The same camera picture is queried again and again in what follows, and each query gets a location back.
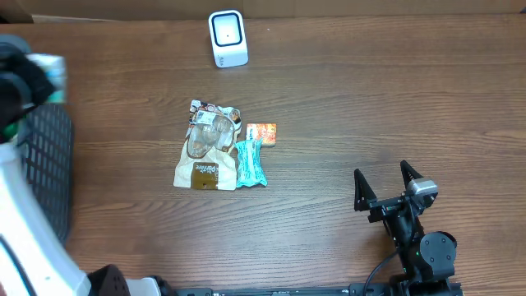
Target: blue wrapper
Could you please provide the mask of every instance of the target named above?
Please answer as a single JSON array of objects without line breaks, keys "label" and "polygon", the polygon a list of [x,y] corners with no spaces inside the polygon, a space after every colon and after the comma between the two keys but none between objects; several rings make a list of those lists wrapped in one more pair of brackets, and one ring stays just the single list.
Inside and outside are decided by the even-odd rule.
[{"label": "blue wrapper", "polygon": [[262,140],[246,140],[236,143],[238,149],[238,183],[252,187],[257,184],[266,186],[266,177],[260,164],[260,148]]}]

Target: wooden table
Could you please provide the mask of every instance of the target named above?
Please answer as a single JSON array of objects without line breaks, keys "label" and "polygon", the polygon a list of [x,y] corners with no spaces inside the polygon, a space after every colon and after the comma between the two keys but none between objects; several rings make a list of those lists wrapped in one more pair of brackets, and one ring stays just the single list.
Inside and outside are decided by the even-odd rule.
[{"label": "wooden table", "polygon": [[[394,248],[354,212],[352,172],[393,197],[406,159],[440,185],[421,221],[458,239],[465,294],[526,293],[526,16],[248,20],[250,62],[225,70],[206,21],[0,31],[67,58],[82,269],[213,289],[363,282]],[[278,124],[267,188],[173,187],[191,99]]]}]

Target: brown label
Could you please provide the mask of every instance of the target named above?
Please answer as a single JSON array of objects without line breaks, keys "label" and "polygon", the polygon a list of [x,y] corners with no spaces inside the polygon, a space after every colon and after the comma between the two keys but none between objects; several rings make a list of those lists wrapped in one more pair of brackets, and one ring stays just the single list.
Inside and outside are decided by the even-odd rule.
[{"label": "brown label", "polygon": [[191,188],[217,190],[219,165],[216,163],[194,163],[191,171]]}]

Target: white electronic device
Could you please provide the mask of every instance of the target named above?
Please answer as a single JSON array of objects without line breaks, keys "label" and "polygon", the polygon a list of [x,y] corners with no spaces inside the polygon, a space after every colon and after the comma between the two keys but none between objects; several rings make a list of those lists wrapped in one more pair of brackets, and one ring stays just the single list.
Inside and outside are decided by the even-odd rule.
[{"label": "white electronic device", "polygon": [[235,10],[214,12],[208,18],[208,26],[217,67],[236,67],[248,62],[241,13]]}]

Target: wood grain surface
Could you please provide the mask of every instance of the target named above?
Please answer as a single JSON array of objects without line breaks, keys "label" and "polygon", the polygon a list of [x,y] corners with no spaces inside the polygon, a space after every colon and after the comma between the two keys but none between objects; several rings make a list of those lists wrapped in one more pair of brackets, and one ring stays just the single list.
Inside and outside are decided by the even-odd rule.
[{"label": "wood grain surface", "polygon": [[[224,70],[206,21],[0,31],[67,58],[82,269],[212,289],[363,282],[394,247],[354,212],[352,172],[393,197],[406,159],[440,186],[421,221],[459,241],[465,294],[526,294],[526,16],[249,20],[250,62]],[[268,187],[173,187],[191,99],[278,124]]]}]

